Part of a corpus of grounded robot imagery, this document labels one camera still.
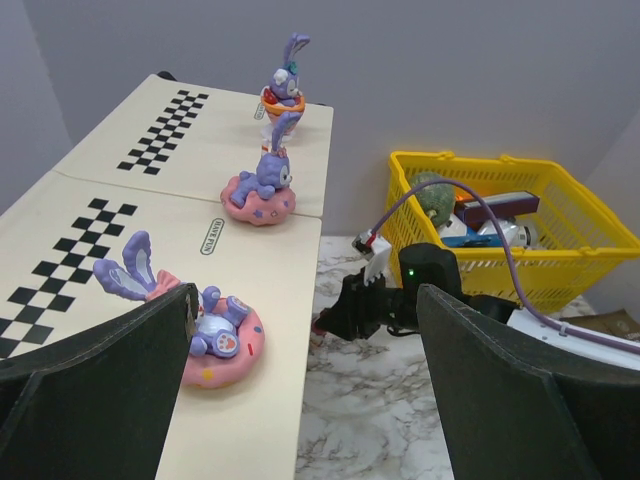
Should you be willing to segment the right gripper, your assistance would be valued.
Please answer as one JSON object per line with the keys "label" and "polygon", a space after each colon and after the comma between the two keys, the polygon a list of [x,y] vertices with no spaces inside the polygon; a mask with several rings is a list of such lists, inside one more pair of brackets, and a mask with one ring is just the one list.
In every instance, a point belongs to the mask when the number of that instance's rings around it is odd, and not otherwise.
{"label": "right gripper", "polygon": [[400,288],[386,286],[383,274],[366,283],[364,269],[344,278],[333,306],[319,314],[317,326],[346,341],[369,339],[381,327],[394,337],[416,335],[415,307],[407,307]]}

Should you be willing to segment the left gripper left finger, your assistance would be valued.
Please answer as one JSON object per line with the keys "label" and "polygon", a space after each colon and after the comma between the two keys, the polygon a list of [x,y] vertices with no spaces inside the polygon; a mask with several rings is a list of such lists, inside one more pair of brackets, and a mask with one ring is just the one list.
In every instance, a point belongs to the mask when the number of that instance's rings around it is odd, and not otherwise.
{"label": "left gripper left finger", "polygon": [[2,478],[154,478],[197,311],[181,285],[2,361]]}

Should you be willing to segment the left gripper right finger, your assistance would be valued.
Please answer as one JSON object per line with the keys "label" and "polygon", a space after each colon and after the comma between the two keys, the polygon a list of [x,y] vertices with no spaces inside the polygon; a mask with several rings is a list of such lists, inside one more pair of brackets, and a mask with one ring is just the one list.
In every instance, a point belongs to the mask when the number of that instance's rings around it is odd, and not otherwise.
{"label": "left gripper right finger", "polygon": [[455,478],[638,478],[638,371],[545,344],[432,285],[417,318]]}

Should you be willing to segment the purple bunny pink donut toy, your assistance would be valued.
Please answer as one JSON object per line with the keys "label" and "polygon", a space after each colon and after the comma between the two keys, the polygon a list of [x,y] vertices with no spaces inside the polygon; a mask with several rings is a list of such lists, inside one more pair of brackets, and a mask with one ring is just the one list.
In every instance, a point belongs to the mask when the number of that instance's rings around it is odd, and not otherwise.
{"label": "purple bunny pink donut toy", "polygon": [[[166,270],[154,271],[151,241],[144,231],[134,233],[122,250],[122,264],[98,259],[93,274],[109,294],[130,301],[149,302],[183,284]],[[259,315],[236,296],[224,297],[210,285],[198,293],[198,312],[182,383],[206,389],[235,384],[260,359],[265,331]]]}

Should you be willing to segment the purple bunny cupcake toy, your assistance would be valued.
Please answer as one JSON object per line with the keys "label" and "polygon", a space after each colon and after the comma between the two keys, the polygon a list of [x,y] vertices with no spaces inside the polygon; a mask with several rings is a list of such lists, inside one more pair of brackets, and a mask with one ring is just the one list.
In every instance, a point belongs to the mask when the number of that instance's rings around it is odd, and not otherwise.
{"label": "purple bunny cupcake toy", "polygon": [[300,90],[299,69],[295,60],[296,54],[308,45],[311,37],[306,34],[293,33],[283,53],[281,65],[275,70],[269,83],[260,94],[261,106],[270,123],[261,130],[264,140],[271,138],[271,133],[284,113],[302,115],[306,108],[305,96]]}

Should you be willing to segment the strawberry cake slice toy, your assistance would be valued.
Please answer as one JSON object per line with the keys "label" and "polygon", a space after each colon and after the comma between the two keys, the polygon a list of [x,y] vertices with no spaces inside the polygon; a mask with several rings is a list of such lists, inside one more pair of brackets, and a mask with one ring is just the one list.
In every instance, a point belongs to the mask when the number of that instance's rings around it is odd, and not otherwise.
{"label": "strawberry cake slice toy", "polygon": [[319,317],[316,316],[311,321],[310,343],[314,346],[320,346],[326,337],[326,332],[317,326],[318,320]]}

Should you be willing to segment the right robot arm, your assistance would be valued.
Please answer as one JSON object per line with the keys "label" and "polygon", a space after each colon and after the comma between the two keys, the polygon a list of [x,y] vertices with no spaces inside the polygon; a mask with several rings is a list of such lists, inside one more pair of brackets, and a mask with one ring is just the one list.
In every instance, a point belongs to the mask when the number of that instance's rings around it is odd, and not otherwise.
{"label": "right robot arm", "polygon": [[401,282],[398,288],[386,284],[384,271],[390,261],[392,247],[382,238],[372,245],[356,240],[354,248],[367,259],[359,273],[343,279],[335,304],[321,311],[312,330],[330,333],[346,341],[368,339],[384,327],[396,337],[418,332],[416,302],[418,288],[431,284],[477,312],[532,338],[582,357],[610,365],[639,369],[639,355],[612,346],[611,337],[594,332],[593,342],[540,321],[516,303],[484,294],[462,292],[455,255],[434,244],[409,245],[398,254]]}

